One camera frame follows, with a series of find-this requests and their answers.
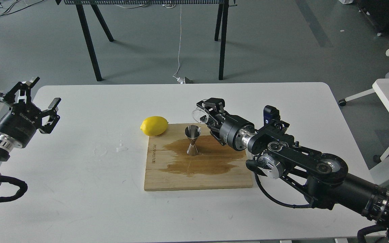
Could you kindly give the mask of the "black left robotiq gripper body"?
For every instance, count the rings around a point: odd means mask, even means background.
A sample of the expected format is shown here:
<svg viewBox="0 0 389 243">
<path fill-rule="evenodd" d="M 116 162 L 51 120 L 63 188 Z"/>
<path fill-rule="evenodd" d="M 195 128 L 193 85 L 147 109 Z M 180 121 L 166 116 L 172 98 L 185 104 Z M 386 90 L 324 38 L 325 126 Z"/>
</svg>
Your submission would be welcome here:
<svg viewBox="0 0 389 243">
<path fill-rule="evenodd" d="M 0 120 L 0 135 L 11 137 L 25 148 L 42 125 L 42 111 L 33 103 L 16 103 Z"/>
</svg>

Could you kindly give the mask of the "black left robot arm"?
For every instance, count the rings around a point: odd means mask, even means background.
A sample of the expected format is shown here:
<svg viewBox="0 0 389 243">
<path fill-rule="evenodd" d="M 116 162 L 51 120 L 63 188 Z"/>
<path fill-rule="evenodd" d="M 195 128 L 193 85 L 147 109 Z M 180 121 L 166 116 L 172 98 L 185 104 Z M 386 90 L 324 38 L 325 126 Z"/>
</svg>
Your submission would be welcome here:
<svg viewBox="0 0 389 243">
<path fill-rule="evenodd" d="M 31 89 L 38 81 L 39 77 L 35 77 L 17 82 L 7 93 L 0 92 L 0 103 L 9 106 L 9 111 L 0 119 L 0 162 L 7 161 L 14 148 L 25 148 L 37 131 L 50 134 L 60 120 L 57 106 L 61 98 L 54 98 L 43 111 L 31 101 Z M 0 203 L 17 200 L 28 189 L 24 181 L 0 174 L 0 186 L 2 183 L 17 186 L 18 190 L 12 196 L 0 197 Z"/>
</svg>

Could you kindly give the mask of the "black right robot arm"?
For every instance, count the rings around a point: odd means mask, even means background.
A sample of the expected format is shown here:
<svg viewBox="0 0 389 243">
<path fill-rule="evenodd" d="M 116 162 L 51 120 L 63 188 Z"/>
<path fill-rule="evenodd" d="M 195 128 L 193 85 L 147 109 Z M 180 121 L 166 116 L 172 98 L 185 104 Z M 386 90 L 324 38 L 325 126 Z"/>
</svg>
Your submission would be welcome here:
<svg viewBox="0 0 389 243">
<path fill-rule="evenodd" d="M 259 189 L 273 202 L 293 209 L 329 209 L 340 204 L 375 224 L 358 231 L 358 241 L 366 235 L 386 231 L 389 240 L 389 190 L 348 172 L 347 163 L 340 157 L 301 146 L 286 133 L 289 124 L 282 121 L 273 106 L 263 110 L 264 126 L 254 124 L 224 109 L 225 101 L 209 98 L 197 103 L 201 117 L 210 134 L 221 144 L 236 151 L 247 150 L 253 158 L 246 167 L 253 172 Z M 281 179 L 296 189 L 306 205 L 286 204 L 273 198 L 262 187 L 259 177 Z"/>
</svg>

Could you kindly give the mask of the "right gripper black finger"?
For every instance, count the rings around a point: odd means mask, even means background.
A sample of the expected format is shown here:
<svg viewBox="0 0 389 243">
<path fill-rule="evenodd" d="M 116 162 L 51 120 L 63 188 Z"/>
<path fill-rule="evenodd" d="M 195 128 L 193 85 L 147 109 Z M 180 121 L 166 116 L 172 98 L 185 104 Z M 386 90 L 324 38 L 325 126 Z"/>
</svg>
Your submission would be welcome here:
<svg viewBox="0 0 389 243">
<path fill-rule="evenodd" d="M 222 145 L 228 145 L 229 128 L 226 122 L 216 123 L 210 121 L 207 123 L 207 127 L 210 129 L 210 134 Z"/>
<path fill-rule="evenodd" d="M 196 103 L 196 106 L 206 112 L 209 116 L 226 115 L 225 100 L 222 98 L 209 98 Z"/>
</svg>

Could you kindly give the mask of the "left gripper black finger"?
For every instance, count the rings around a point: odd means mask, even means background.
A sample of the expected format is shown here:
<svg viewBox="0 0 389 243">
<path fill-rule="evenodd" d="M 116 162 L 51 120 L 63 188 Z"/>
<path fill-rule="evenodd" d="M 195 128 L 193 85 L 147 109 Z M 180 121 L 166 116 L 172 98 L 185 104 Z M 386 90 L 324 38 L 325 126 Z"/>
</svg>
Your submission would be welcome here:
<svg viewBox="0 0 389 243">
<path fill-rule="evenodd" d="M 53 101 L 48 106 L 48 109 L 41 111 L 38 114 L 38 121 L 40 126 L 38 127 L 38 130 L 42 134 L 51 134 L 53 129 L 55 128 L 56 124 L 60 120 L 60 116 L 57 114 L 58 111 L 58 104 L 61 102 L 61 98 L 54 98 Z M 44 117 L 48 117 L 48 121 L 42 125 L 42 119 Z"/>
<path fill-rule="evenodd" d="M 7 93 L 0 92 L 0 103 L 7 104 L 11 109 L 38 109 L 31 101 L 31 89 L 38 83 L 40 77 L 29 81 L 17 82 Z"/>
</svg>

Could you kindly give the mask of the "black right robotiq gripper body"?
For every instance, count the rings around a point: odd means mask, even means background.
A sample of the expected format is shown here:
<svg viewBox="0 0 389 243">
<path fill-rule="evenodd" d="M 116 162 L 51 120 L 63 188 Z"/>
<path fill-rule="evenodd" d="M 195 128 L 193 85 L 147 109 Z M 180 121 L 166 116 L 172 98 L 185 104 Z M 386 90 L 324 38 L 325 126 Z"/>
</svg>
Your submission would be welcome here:
<svg viewBox="0 0 389 243">
<path fill-rule="evenodd" d="M 254 124 L 237 115 L 209 116 L 208 122 L 226 122 L 229 128 L 228 145 L 236 151 L 247 148 L 248 141 L 256 134 Z"/>
</svg>

